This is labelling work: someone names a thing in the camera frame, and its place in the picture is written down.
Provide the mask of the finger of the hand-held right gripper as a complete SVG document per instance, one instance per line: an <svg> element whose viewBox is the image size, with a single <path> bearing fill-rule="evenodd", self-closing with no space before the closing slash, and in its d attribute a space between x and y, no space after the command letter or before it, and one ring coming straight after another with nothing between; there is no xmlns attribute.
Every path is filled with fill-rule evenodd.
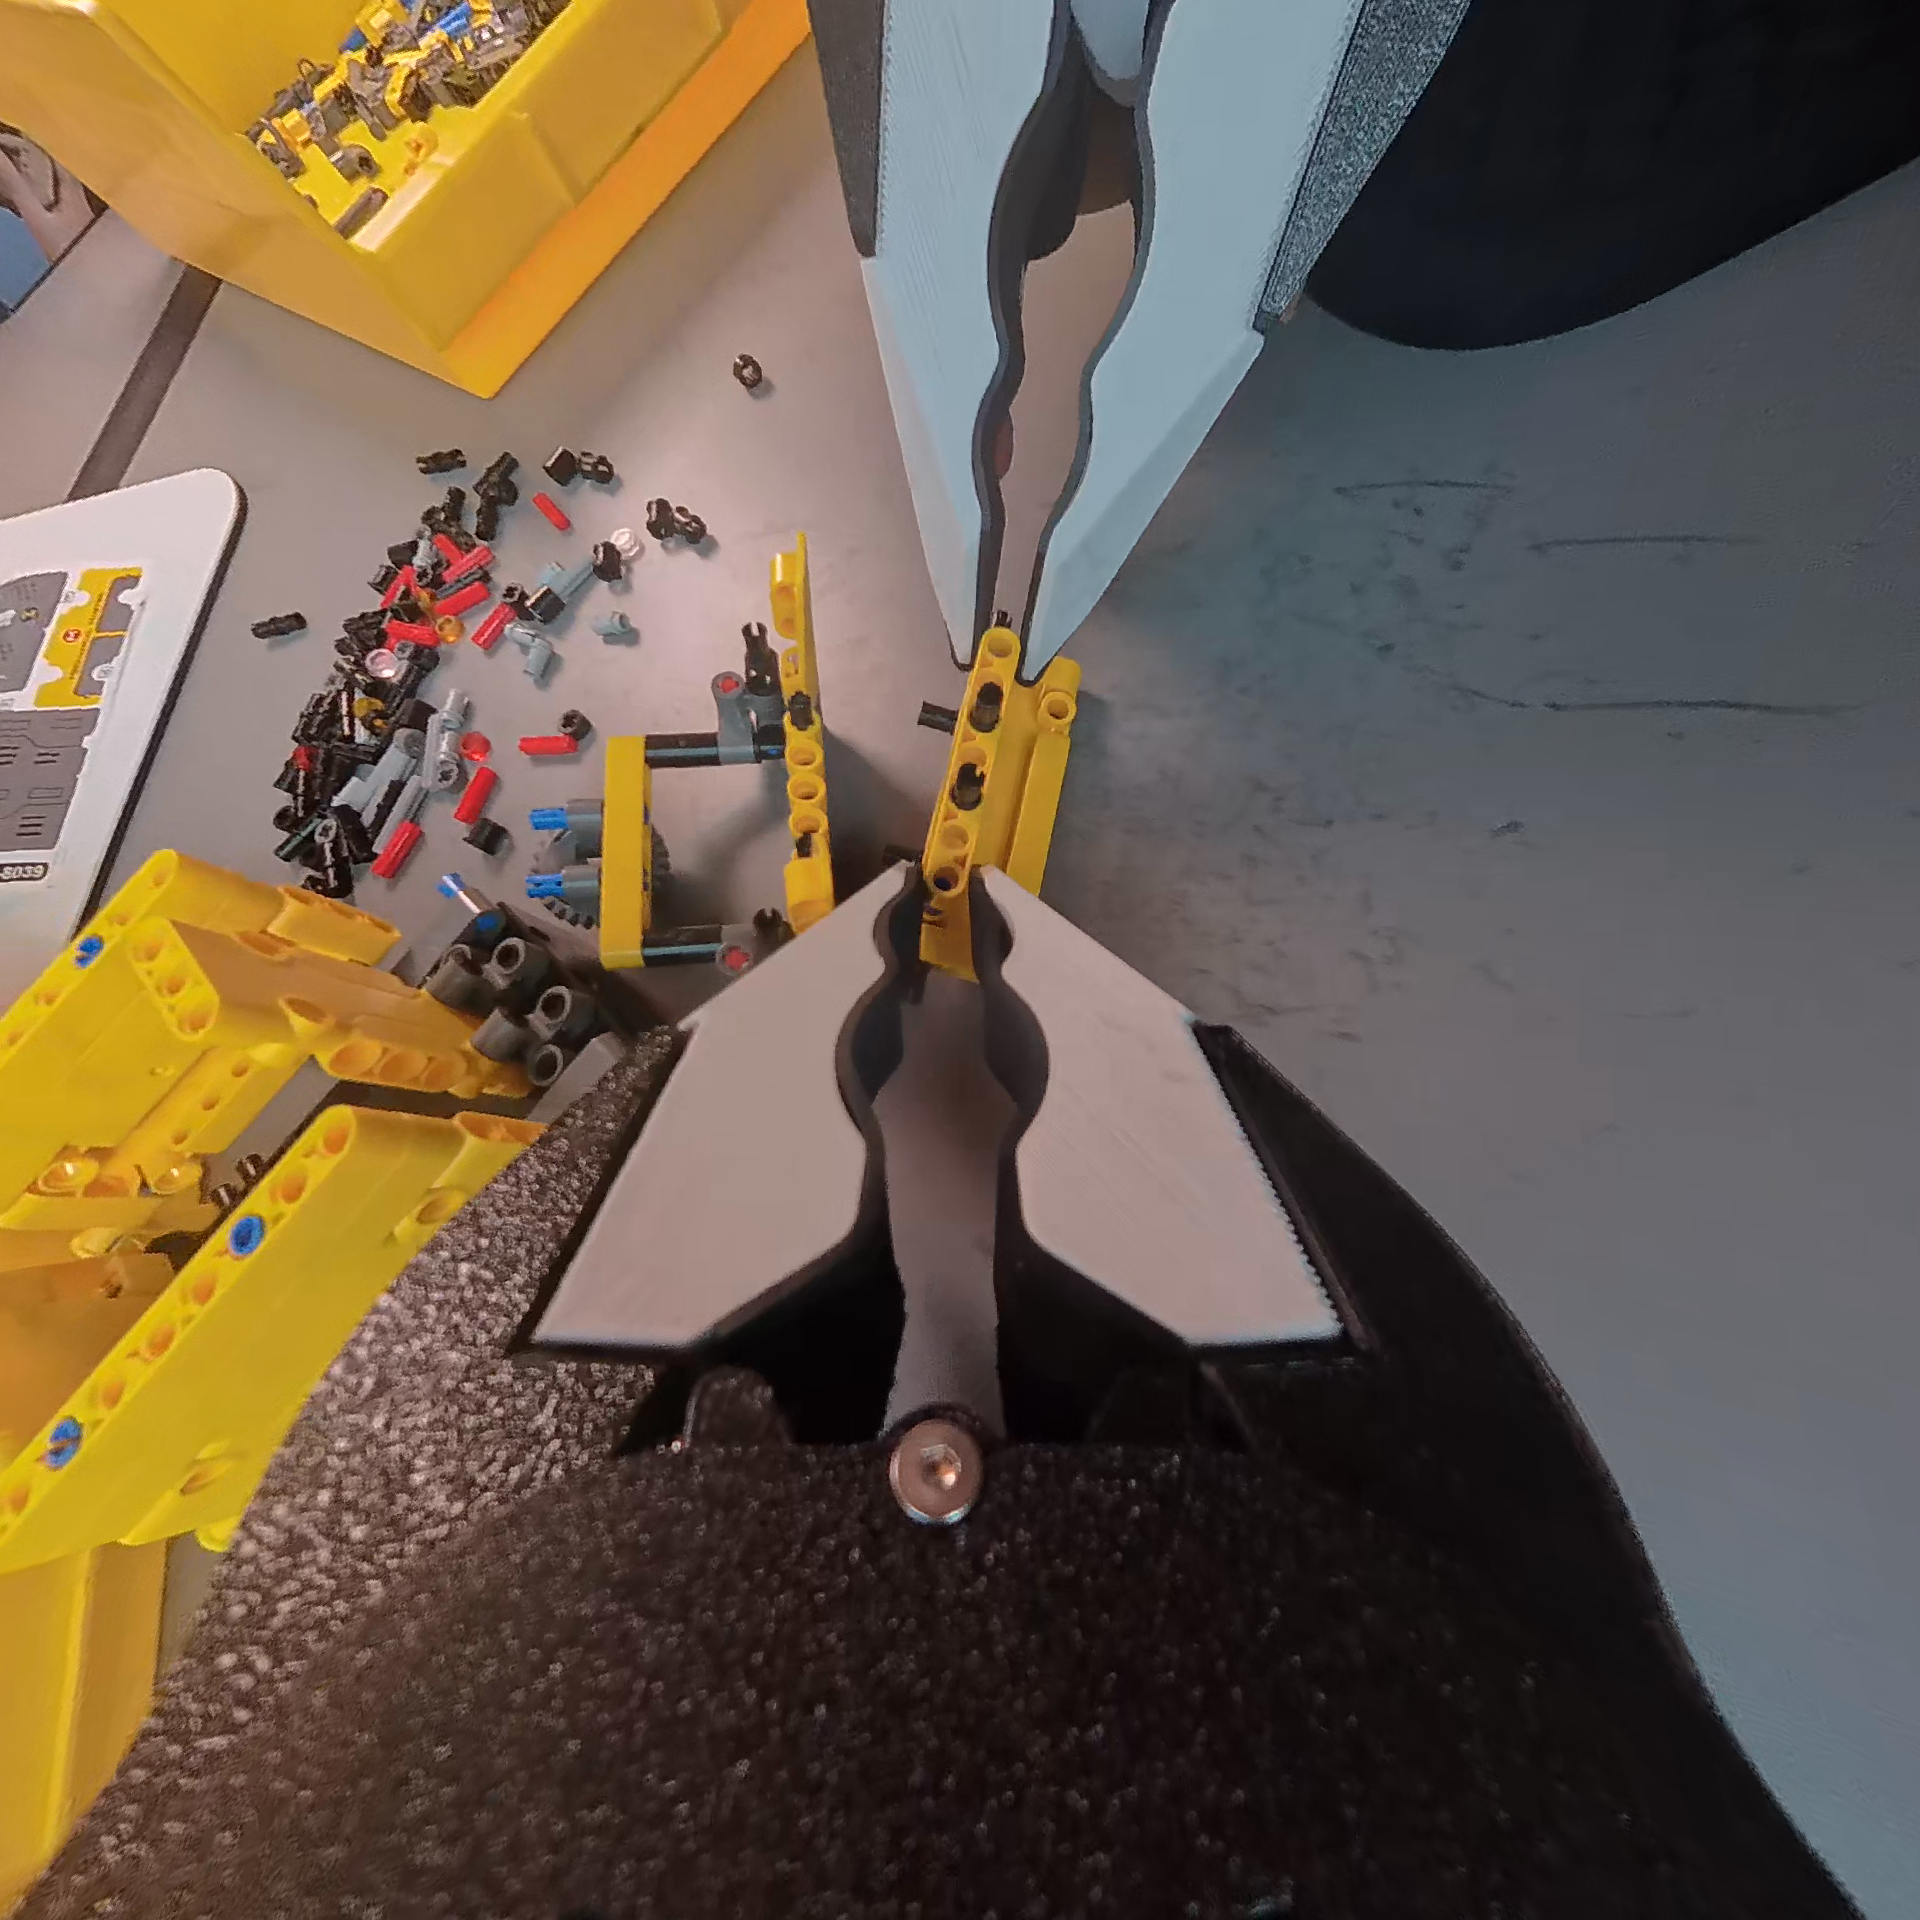
<svg viewBox="0 0 1920 1920"><path fill-rule="evenodd" d="M1260 296L1357 5L1158 5L1137 84L1137 265L1027 596L1027 677L1081 631L1260 352Z"/></svg>
<svg viewBox="0 0 1920 1920"><path fill-rule="evenodd" d="M998 567L987 408L1009 322L994 205L1060 78L1064 5L887 5L878 46L878 211L865 290L925 565L959 668Z"/></svg>

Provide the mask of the yellow plastic bin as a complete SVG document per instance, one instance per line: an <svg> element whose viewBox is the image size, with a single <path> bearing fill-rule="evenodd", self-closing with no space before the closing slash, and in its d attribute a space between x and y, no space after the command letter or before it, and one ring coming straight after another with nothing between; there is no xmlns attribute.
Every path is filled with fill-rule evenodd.
<svg viewBox="0 0 1920 1920"><path fill-rule="evenodd" d="M2 1575L2 1901L54 1858L154 1706L166 1550Z"/></svg>
<svg viewBox="0 0 1920 1920"><path fill-rule="evenodd" d="M161 253L489 398L805 39L802 5L563 5L352 240L246 137L364 5L2 5L2 120Z"/></svg>

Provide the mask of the yellow lego beam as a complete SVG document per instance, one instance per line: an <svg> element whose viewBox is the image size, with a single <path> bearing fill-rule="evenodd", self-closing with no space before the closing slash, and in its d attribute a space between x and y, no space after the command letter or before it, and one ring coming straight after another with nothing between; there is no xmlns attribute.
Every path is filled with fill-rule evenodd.
<svg viewBox="0 0 1920 1920"><path fill-rule="evenodd" d="M1033 753L1027 689L1017 682L1017 664L1017 633L988 626L980 637L921 853L921 959L955 979L977 976L974 869L1004 869Z"/></svg>

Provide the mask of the heap of mixed lego parts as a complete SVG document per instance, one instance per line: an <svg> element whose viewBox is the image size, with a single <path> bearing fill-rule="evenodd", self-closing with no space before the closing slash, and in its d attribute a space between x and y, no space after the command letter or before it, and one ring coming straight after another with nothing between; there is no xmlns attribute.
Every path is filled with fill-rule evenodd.
<svg viewBox="0 0 1920 1920"><path fill-rule="evenodd" d="M563 5L364 5L330 62L299 59L250 149L342 240L434 156L437 115L482 106Z"/></svg>

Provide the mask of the yellow lego robot body model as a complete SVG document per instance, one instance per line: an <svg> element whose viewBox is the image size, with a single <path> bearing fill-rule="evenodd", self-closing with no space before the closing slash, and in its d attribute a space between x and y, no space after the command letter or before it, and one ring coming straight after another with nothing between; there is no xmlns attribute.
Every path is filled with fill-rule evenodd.
<svg viewBox="0 0 1920 1920"><path fill-rule="evenodd" d="M222 1548L346 1336L535 1136L323 1106L239 1193L216 1159L299 1069L526 1097L605 1029L558 953L468 902L422 986L340 897L156 853L2 1020L2 1575Z"/></svg>

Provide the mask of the lego axle and gear assembly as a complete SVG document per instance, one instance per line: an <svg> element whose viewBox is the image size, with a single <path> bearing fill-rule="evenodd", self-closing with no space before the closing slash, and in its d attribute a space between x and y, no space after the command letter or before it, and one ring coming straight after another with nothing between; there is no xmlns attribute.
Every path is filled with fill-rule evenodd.
<svg viewBox="0 0 1920 1920"><path fill-rule="evenodd" d="M713 677L715 728L613 736L594 799L537 806L529 825L558 839L568 861L526 879L526 897L563 911L598 942L610 974L713 968L740 976L834 907L829 853L829 764L813 640L805 536L769 559L769 620L745 626L745 664ZM664 771L769 769L779 779L783 902L751 924L667 924L667 855L653 786Z"/></svg>

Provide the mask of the sticker sheet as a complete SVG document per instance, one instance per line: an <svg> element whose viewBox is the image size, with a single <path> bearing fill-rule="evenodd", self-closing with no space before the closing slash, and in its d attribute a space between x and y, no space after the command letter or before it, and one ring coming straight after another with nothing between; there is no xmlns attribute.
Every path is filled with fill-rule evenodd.
<svg viewBox="0 0 1920 1920"><path fill-rule="evenodd" d="M140 605L136 565L2 583L2 886L54 869Z"/></svg>

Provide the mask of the yellow lego panel with pins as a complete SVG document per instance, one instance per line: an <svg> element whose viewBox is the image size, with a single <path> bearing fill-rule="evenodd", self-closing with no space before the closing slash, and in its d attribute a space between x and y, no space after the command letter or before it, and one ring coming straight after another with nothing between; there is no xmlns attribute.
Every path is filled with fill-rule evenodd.
<svg viewBox="0 0 1920 1920"><path fill-rule="evenodd" d="M1027 689L1033 753L1017 789L1014 837L998 873L1038 896L1064 789L1081 668L1054 658L1038 681L1022 687Z"/></svg>

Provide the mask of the pile of small lego pins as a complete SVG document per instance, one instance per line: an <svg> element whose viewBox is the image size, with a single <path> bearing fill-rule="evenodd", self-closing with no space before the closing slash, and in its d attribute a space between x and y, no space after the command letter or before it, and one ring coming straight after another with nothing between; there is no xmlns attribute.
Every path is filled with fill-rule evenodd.
<svg viewBox="0 0 1920 1920"><path fill-rule="evenodd" d="M546 687L558 668L558 626L592 588L622 588L643 542L697 549L707 540L701 516L650 499L639 531L613 528L542 565L535 586L501 583L499 525L523 502L517 455L497 455L477 476L458 448L414 465L445 492L386 549L372 605L342 616L332 668L303 698L274 780L274 858L330 902L348 902L364 879L400 874L434 806L468 848L482 858L509 853L492 745L468 689L446 681L461 647L487 658L511 647L523 677Z"/></svg>

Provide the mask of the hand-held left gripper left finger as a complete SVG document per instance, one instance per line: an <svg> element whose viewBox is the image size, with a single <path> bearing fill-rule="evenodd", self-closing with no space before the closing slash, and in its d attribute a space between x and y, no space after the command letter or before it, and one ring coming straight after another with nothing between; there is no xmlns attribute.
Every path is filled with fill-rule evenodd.
<svg viewBox="0 0 1920 1920"><path fill-rule="evenodd" d="M887 865L681 1020L681 1047L558 1263L535 1346L706 1346L880 1226L921 869Z"/></svg>

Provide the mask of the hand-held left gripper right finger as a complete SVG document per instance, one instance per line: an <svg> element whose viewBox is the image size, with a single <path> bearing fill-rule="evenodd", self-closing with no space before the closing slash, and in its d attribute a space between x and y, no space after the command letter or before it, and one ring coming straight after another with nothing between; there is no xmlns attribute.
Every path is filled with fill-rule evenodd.
<svg viewBox="0 0 1920 1920"><path fill-rule="evenodd" d="M1014 1142L1022 1226L1189 1350L1341 1331L1195 1016L998 869L974 873L977 935L1009 939L998 986L1041 1043Z"/></svg>

